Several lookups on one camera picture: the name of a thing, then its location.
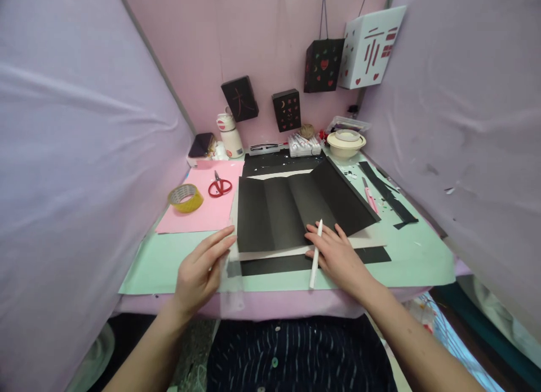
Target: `yellow tape roll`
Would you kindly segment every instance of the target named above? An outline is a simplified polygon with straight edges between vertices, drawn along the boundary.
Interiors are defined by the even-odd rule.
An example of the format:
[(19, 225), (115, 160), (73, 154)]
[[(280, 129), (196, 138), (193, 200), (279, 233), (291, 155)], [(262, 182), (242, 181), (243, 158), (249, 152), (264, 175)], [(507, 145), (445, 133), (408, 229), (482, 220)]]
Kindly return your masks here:
[[(191, 196), (191, 199), (182, 202), (186, 197)], [(197, 190), (197, 187), (192, 184), (180, 185), (174, 188), (169, 193), (169, 204), (181, 213), (191, 213), (203, 204), (203, 196)]]

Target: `pink paper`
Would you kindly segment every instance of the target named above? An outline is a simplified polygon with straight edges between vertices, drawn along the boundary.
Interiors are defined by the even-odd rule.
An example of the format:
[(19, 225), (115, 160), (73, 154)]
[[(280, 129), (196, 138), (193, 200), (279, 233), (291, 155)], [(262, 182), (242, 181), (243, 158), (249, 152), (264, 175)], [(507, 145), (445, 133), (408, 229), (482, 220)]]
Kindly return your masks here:
[[(191, 183), (203, 196), (203, 204), (194, 212), (179, 213), (169, 206), (156, 227), (156, 233), (179, 233), (194, 231), (221, 230), (229, 225), (231, 205), (238, 188), (238, 177), (242, 175), (244, 161), (199, 161), (197, 168), (192, 168), (183, 183)], [(214, 171), (220, 179), (231, 182), (233, 189), (222, 197), (209, 195), (209, 186), (214, 181)]]

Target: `black paper lantern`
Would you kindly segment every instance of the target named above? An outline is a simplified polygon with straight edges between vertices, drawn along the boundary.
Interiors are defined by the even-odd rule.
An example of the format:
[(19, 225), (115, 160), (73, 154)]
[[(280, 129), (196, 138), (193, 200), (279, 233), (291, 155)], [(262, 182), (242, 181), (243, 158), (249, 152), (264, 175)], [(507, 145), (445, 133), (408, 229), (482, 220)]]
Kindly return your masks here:
[(273, 94), (272, 103), (280, 132), (300, 128), (300, 98), (297, 89)]
[(336, 90), (344, 39), (317, 39), (306, 50), (304, 92)]
[(227, 104), (236, 122), (255, 118), (259, 114), (258, 103), (248, 76), (224, 83), (221, 86)]

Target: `desk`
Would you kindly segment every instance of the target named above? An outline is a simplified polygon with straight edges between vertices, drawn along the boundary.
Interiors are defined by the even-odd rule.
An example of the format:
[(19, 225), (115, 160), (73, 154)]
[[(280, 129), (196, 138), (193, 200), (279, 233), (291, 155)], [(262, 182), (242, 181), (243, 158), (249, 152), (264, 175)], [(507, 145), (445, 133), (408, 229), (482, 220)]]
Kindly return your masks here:
[[(359, 154), (343, 161), (332, 158), (345, 170), (358, 178), (349, 180), (356, 190), (363, 193), (361, 169), (357, 166), (365, 158)], [(372, 193), (379, 193), (371, 186)], [(397, 198), (412, 213), (419, 213), (402, 196)], [(408, 224), (397, 230), (401, 222), (393, 212), (380, 213), (385, 233), (386, 250), (392, 262), (368, 264), (367, 268), (386, 286), (392, 288), (399, 301), (406, 301), (426, 292), (431, 286), (454, 281), (454, 263), (451, 251), (421, 218), (419, 223)], [(143, 241), (138, 256), (121, 288), (124, 293), (116, 311), (155, 314), (175, 288), (176, 271), (183, 257), (204, 233), (157, 235), (153, 229)], [(295, 318), (311, 315), (358, 317), (363, 309), (320, 272), (317, 284), (323, 290), (308, 291), (309, 271), (244, 277), (245, 308), (242, 311), (222, 311), (220, 300), (224, 294), (215, 295), (200, 314), (212, 318), (267, 320)]]

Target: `hanging string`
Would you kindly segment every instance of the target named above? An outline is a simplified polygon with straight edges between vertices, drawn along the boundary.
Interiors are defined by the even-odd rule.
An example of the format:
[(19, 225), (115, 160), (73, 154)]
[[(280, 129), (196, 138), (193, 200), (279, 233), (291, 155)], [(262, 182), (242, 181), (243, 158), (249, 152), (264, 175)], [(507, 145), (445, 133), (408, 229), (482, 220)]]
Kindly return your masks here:
[(357, 17), (361, 15), (362, 8), (365, 6), (365, 1), (366, 0), (362, 0), (361, 9), (359, 10), (359, 15)]
[(327, 1), (326, 0), (323, 0), (321, 2), (320, 39), (321, 39), (321, 28), (323, 26), (323, 7), (325, 7), (325, 29), (327, 30), (327, 39), (329, 39), (329, 26), (327, 24)]

